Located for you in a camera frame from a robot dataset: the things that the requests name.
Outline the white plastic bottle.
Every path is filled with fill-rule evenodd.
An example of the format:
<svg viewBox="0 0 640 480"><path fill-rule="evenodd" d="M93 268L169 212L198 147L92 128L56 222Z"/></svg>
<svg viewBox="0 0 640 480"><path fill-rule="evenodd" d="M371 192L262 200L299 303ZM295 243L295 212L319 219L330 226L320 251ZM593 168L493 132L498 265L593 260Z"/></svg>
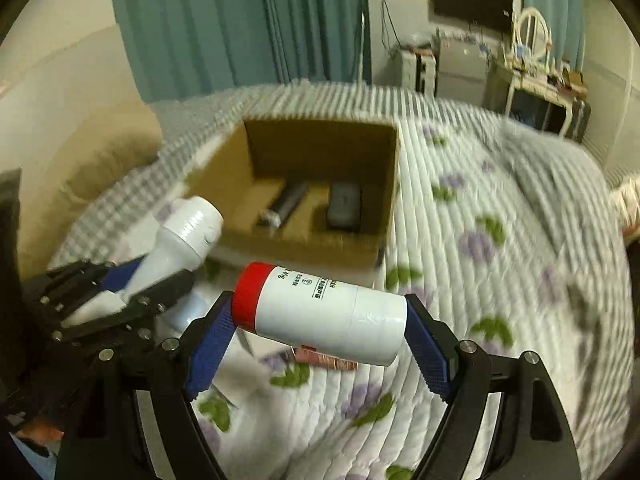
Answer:
<svg viewBox="0 0 640 480"><path fill-rule="evenodd" d="M96 298L68 316L62 327L71 328L115 314L138 292L180 271L198 270L221 236L223 225L222 214L205 198L193 196L176 200L157 231L153 248L125 283L101 286Z"/></svg>

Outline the black cylindrical tube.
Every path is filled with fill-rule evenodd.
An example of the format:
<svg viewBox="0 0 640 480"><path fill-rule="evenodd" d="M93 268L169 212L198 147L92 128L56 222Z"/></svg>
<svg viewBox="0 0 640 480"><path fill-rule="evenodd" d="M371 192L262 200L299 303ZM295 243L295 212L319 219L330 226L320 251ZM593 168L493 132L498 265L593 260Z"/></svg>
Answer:
<svg viewBox="0 0 640 480"><path fill-rule="evenodd" d="M309 190L307 182L286 181L279 195L259 211L256 226L277 231L284 227Z"/></svg>

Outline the white canister red cap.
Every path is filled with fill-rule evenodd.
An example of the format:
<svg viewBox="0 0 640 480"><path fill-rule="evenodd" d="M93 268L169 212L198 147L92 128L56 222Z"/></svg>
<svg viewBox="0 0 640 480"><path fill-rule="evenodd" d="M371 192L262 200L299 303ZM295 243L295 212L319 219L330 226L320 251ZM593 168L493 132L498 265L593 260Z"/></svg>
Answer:
<svg viewBox="0 0 640 480"><path fill-rule="evenodd" d="M233 323L257 336L334 358L389 366L408 318L404 297L253 262L236 283Z"/></svg>

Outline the red rose tin case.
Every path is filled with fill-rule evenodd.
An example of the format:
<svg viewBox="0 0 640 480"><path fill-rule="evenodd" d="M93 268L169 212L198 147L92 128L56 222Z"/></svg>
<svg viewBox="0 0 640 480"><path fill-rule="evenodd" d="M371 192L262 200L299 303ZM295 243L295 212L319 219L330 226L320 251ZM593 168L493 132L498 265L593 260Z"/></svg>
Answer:
<svg viewBox="0 0 640 480"><path fill-rule="evenodd" d="M352 372L358 368L356 362L327 356L306 348L294 348L293 356L297 363L320 367L324 370L339 370L340 372Z"/></svg>

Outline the grey checked blanket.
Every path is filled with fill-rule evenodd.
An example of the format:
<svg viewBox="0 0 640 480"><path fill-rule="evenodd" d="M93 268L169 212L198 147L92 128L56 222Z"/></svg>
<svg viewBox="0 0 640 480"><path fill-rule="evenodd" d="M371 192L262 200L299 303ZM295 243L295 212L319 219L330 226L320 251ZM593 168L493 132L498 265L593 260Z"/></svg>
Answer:
<svg viewBox="0 0 640 480"><path fill-rule="evenodd" d="M627 258L602 174L573 143L471 105L406 90L292 84L157 105L166 146L73 225L55 263L114 254L125 233L242 116L390 122L399 181L381 283L443 314L571 306L628 313Z"/></svg>

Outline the brown cardboard box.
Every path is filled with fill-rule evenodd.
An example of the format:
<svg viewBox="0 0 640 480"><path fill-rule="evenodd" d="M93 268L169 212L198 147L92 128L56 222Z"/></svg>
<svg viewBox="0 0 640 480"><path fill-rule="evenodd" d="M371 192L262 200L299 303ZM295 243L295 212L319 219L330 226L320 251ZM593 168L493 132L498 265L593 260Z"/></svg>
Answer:
<svg viewBox="0 0 640 480"><path fill-rule="evenodd" d="M224 217L214 258L232 266L252 261L307 271L370 274L390 237L396 193L399 133L375 122L329 119L246 118L216 149L186 188ZM286 181L309 190L284 227L256 226L259 211ZM326 225L330 186L361 188L358 232Z"/></svg>

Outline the black glasses case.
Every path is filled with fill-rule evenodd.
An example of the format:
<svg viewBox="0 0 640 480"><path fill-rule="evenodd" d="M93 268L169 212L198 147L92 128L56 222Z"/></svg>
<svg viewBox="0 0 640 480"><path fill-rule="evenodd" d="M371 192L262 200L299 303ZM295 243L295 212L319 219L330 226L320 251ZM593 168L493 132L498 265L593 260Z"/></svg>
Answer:
<svg viewBox="0 0 640 480"><path fill-rule="evenodd" d="M361 223L362 192L353 183L332 183L326 208L326 225L330 230L358 232Z"/></svg>

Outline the cream crumpled cloth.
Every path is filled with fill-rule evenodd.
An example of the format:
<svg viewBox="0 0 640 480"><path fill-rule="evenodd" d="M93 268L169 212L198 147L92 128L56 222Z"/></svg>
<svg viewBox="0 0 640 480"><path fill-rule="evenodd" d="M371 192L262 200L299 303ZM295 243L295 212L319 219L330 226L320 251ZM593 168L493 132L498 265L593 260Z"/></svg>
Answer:
<svg viewBox="0 0 640 480"><path fill-rule="evenodd" d="M631 245L639 239L640 176L632 174L610 193L617 214L624 243Z"/></svg>

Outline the green curtain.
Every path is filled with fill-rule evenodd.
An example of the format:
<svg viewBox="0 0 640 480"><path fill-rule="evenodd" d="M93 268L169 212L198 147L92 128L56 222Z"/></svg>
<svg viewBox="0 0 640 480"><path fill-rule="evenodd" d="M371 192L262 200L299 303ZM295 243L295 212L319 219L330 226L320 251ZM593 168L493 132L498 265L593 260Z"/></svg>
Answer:
<svg viewBox="0 0 640 480"><path fill-rule="evenodd" d="M368 0L112 0L147 103L252 84L371 80Z"/></svg>

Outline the white suitcase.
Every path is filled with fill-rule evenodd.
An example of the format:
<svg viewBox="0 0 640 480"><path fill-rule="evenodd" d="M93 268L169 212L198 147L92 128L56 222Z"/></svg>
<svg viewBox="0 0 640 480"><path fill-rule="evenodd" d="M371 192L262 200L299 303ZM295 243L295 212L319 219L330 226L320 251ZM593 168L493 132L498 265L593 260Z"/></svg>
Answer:
<svg viewBox="0 0 640 480"><path fill-rule="evenodd" d="M400 88L424 96L436 93L437 60L431 49L400 49L396 54L396 76Z"/></svg>

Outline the grey mini fridge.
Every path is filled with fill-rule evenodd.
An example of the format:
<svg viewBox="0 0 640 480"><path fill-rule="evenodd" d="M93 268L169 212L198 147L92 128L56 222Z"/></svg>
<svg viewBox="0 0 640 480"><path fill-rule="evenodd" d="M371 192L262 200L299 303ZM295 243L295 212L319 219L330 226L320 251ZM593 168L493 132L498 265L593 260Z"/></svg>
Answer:
<svg viewBox="0 0 640 480"><path fill-rule="evenodd" d="M485 103L489 67L490 50L486 44L440 37L436 96L482 106Z"/></svg>

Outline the white sliding wardrobe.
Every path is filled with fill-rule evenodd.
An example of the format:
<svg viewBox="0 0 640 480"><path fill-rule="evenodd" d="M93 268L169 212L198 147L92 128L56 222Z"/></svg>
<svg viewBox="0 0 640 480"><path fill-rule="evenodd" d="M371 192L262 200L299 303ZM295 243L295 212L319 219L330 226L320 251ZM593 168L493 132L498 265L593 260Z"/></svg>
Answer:
<svg viewBox="0 0 640 480"><path fill-rule="evenodd" d="M639 170L639 45L611 0L584 0L591 117L584 143L612 177Z"/></svg>

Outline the oval white mirror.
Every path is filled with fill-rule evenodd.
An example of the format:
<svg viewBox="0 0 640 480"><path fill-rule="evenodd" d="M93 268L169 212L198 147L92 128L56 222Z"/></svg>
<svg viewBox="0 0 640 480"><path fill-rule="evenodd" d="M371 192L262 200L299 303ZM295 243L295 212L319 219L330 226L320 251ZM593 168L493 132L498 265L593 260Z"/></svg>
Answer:
<svg viewBox="0 0 640 480"><path fill-rule="evenodd" d="M552 33L542 13L532 6L522 10L514 24L514 52L524 62L547 66Z"/></svg>

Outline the green curtain right window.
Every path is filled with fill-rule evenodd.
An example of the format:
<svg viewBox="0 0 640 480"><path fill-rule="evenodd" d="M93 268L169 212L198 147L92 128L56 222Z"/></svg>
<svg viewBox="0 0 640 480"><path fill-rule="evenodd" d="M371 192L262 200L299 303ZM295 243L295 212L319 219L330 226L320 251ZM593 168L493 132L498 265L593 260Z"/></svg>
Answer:
<svg viewBox="0 0 640 480"><path fill-rule="evenodd" d="M571 68L581 68L585 50L584 0L523 0L526 8L536 8L552 35L552 55L567 58Z"/></svg>

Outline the black wall television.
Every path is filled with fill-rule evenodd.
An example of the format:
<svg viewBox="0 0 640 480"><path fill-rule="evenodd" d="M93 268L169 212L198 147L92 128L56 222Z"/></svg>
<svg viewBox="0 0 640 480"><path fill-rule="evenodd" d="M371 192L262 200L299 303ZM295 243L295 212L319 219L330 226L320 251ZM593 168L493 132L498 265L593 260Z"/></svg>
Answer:
<svg viewBox="0 0 640 480"><path fill-rule="evenodd" d="M513 0L433 0L433 11L503 35L512 32Z"/></svg>

